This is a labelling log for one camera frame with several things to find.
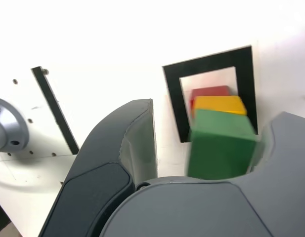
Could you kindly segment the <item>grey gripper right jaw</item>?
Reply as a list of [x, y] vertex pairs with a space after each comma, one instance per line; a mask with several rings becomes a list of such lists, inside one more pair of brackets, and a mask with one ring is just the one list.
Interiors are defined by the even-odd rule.
[[103, 237], [305, 237], [305, 118], [283, 112], [251, 173], [227, 180], [164, 177], [127, 198]]

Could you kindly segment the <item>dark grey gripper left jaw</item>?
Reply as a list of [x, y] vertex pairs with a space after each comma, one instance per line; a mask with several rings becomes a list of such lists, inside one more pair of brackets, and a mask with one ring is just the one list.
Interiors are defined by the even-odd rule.
[[41, 229], [42, 237], [97, 237], [142, 182], [157, 177], [153, 100], [130, 101], [90, 132]]

